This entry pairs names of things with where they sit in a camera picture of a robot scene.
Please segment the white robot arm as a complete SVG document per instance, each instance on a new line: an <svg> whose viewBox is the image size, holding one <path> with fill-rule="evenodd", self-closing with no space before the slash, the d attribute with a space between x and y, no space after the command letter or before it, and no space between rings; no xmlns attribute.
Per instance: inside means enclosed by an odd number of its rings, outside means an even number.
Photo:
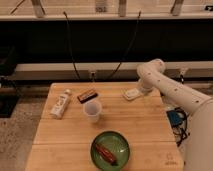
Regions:
<svg viewBox="0 0 213 171"><path fill-rule="evenodd" d="M140 64L140 89L156 87L192 116L183 171L213 171L213 97L166 77L164 71L161 59Z"/></svg>

